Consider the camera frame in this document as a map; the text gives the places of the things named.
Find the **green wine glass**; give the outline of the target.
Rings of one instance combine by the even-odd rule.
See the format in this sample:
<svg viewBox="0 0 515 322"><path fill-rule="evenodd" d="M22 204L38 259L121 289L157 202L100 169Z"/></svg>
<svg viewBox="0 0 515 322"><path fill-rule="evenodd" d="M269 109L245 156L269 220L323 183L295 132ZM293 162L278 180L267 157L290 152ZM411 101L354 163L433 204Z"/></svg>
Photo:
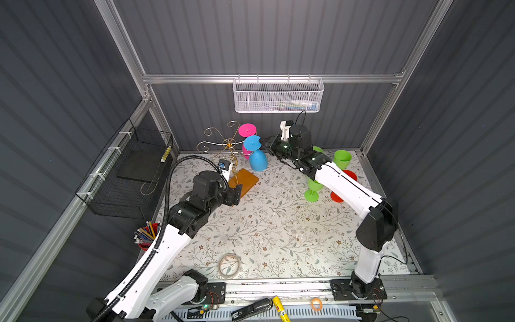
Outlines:
<svg viewBox="0 0 515 322"><path fill-rule="evenodd" d="M311 203L317 202L319 200L319 191L323 188L324 185L309 178L308 190L304 193L304 198Z"/></svg>
<svg viewBox="0 0 515 322"><path fill-rule="evenodd" d="M316 152L320 152L320 153L322 153L322 154L324 154L324 153L325 153L325 152L324 152L324 150L323 150L322 148L318 147L318 146L313 146L313 148L312 148L312 149L313 149L314 151L316 151Z"/></svg>
<svg viewBox="0 0 515 322"><path fill-rule="evenodd" d="M333 156L333 162L341 170L345 170L352 160L352 155L347 150L338 150Z"/></svg>

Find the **blue wine glass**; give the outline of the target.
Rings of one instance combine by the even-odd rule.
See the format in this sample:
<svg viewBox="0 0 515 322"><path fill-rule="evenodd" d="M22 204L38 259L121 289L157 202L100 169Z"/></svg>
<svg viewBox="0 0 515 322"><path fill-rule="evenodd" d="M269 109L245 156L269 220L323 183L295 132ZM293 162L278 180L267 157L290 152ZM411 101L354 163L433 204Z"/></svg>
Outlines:
<svg viewBox="0 0 515 322"><path fill-rule="evenodd" d="M249 162L253 171L262 172L268 167L266 155L260 148L262 143L257 135L249 136L244 140L244 148L250 153Z"/></svg>

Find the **pink wine glass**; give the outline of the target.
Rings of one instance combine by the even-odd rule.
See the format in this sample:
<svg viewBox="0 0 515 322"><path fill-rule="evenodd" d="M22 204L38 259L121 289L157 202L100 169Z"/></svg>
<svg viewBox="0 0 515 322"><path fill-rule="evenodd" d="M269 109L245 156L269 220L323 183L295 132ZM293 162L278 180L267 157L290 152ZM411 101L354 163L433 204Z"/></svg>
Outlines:
<svg viewBox="0 0 515 322"><path fill-rule="evenodd" d="M246 139L250 136L254 136L257 134L257 127L255 125L253 125L253 123L244 123L243 125L240 126L239 130L238 130L238 134ZM242 152L243 152L243 156L246 160L249 160L249 157L250 155L252 154L250 151L248 151L244 145L242 145Z"/></svg>

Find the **gold wire wine glass rack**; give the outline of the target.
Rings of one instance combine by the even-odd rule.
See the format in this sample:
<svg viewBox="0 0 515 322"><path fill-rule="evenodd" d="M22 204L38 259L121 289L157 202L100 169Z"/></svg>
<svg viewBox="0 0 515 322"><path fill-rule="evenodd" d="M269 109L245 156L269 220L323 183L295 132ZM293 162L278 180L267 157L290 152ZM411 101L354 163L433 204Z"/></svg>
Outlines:
<svg viewBox="0 0 515 322"><path fill-rule="evenodd" d="M233 168L228 179L229 186L235 188L236 185L243 185L241 197L244 197L248 192L259 182L257 176L249 172L248 170L239 170L239 159L238 156L243 156L242 145L244 144L244 138L238 134L240 128L240 122L231 120L227 123L227 127L230 130L234 130L230 136L224 136L221 131L216 127L208 127L204 130L206 137L212 137L215 134L220 137L220 142L213 142L213 140L204 140L197 144L197 152L207 153L210 151L211 146L217 146L220 148L214 156L213 160L216 161L220 158L229 160L233 163Z"/></svg>

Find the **red wine glass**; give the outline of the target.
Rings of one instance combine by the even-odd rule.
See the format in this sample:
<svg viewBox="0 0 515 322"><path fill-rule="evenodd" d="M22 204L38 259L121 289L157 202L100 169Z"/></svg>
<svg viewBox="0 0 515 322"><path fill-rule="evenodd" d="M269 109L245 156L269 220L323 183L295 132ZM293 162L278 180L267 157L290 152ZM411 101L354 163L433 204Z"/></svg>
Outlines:
<svg viewBox="0 0 515 322"><path fill-rule="evenodd" d="M347 194L347 190L349 189L351 185L350 179L353 179L355 182L358 182L358 176L351 170L343 170L343 173L349 177L349 179L346 179L344 181L338 181L335 185L335 188L331 192L331 198L333 201L337 203L342 203L344 200L341 198L342 195Z"/></svg>

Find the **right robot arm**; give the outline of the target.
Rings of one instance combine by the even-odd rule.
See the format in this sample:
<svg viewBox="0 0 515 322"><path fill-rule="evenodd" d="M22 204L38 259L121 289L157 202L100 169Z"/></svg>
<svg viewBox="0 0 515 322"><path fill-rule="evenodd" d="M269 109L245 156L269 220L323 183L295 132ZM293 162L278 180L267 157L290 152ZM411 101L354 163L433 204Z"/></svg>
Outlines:
<svg viewBox="0 0 515 322"><path fill-rule="evenodd" d="M351 294L359 300L374 296L380 282L379 267L388 244L398 230L398 206L354 181L326 154L313 149L306 126L284 121L281 132L260 143L281 163L299 170L311 180L327 187L359 215L356 238L361 244L358 261L351 273Z"/></svg>

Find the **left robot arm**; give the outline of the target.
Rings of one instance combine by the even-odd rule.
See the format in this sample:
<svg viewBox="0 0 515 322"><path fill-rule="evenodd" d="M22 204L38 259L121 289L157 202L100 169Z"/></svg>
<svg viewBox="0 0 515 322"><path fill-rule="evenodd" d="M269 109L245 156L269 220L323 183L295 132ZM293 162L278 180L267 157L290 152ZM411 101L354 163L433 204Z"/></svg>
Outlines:
<svg viewBox="0 0 515 322"><path fill-rule="evenodd" d="M155 288L179 253L191 243L209 216L221 205L238 205L242 186L229 186L233 165L203 156L212 170L193 178L193 188L175 205L165 197L165 212L158 237L130 273L105 298L96 298L87 307L91 321L159 321L187 302L198 303L207 292L207 278L189 270L175 283Z"/></svg>

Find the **clear tape roll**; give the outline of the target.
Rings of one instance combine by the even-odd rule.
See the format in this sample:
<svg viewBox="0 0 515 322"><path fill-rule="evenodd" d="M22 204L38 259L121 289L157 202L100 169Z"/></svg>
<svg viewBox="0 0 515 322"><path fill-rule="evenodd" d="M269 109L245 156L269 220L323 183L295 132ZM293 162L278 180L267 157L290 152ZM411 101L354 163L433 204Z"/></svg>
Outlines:
<svg viewBox="0 0 515 322"><path fill-rule="evenodd" d="M240 274L241 260L234 253L224 254L218 263L217 269L223 279L234 279Z"/></svg>

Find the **red pencil cup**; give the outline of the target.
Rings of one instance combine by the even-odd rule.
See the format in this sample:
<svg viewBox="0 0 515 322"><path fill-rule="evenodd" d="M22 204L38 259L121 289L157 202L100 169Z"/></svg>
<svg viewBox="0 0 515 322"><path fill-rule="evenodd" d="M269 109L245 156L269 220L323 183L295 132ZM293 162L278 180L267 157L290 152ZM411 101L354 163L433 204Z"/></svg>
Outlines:
<svg viewBox="0 0 515 322"><path fill-rule="evenodd" d="M159 223L147 221L145 226L135 230L134 244L138 245L141 250L146 252L157 239L159 230Z"/></svg>

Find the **black stapler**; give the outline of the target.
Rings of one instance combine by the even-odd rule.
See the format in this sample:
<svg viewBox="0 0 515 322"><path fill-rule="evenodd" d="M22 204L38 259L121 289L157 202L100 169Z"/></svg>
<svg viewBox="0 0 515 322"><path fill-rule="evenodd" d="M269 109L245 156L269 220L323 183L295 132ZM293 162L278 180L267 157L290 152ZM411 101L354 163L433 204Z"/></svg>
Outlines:
<svg viewBox="0 0 515 322"><path fill-rule="evenodd" d="M272 307L273 302L271 298L260 299L246 307L233 311L231 313L231 320L232 322L243 321L245 319L249 319L253 316L267 312L271 310Z"/></svg>

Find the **white mesh wall basket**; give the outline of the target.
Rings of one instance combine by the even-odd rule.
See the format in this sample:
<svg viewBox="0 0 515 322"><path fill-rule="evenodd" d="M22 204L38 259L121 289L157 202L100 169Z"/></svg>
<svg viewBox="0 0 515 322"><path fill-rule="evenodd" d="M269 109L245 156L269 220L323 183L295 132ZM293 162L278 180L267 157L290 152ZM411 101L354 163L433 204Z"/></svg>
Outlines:
<svg viewBox="0 0 515 322"><path fill-rule="evenodd" d="M235 111L240 114L317 113L325 84L320 78L237 78L233 80Z"/></svg>

